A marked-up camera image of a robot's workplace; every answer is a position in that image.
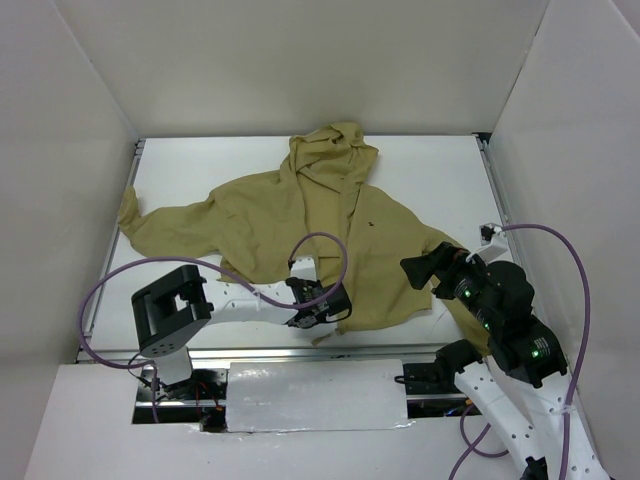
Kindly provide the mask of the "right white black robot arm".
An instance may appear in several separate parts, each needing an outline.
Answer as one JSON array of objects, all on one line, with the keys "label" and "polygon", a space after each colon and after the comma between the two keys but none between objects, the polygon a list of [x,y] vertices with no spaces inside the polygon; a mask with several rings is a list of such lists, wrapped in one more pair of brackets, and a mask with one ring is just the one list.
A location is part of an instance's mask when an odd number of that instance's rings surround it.
[{"label": "right white black robot arm", "polygon": [[573,378],[556,335],[533,313],[534,289],[509,261],[487,263],[441,243],[401,260],[412,288],[438,283],[441,300],[458,300],[488,334],[493,361],[525,406],[520,411],[479,351],[459,340],[436,353],[435,380],[465,394],[503,442],[524,479],[606,479],[571,395]]}]

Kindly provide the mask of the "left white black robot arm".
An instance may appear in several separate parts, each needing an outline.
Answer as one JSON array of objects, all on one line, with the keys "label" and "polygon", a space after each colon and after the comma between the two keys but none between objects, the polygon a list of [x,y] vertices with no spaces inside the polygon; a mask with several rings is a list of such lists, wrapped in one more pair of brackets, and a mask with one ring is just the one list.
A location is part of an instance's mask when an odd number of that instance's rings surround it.
[{"label": "left white black robot arm", "polygon": [[311,329],[348,318],[346,288],[313,279],[310,260],[291,264],[291,275],[270,284],[208,284],[195,265],[174,269],[131,297],[140,354],[156,366],[159,388],[169,399],[189,396],[199,382],[187,344],[201,330],[223,323],[265,322]]}]

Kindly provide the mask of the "tan hooded zip jacket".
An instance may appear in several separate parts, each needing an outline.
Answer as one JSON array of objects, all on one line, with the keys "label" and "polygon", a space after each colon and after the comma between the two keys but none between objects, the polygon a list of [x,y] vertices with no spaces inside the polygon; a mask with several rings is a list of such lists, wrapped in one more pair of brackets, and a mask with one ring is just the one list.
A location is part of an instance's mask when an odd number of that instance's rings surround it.
[{"label": "tan hooded zip jacket", "polygon": [[192,204],[143,212],[128,188],[118,226],[143,256],[217,253],[225,269],[255,284],[282,280],[293,251],[310,255],[321,281],[342,280],[352,301],[338,334],[397,327],[433,303],[410,286],[401,261],[455,237],[369,183],[378,155],[358,124],[332,123],[291,137],[278,168],[226,182]]}]

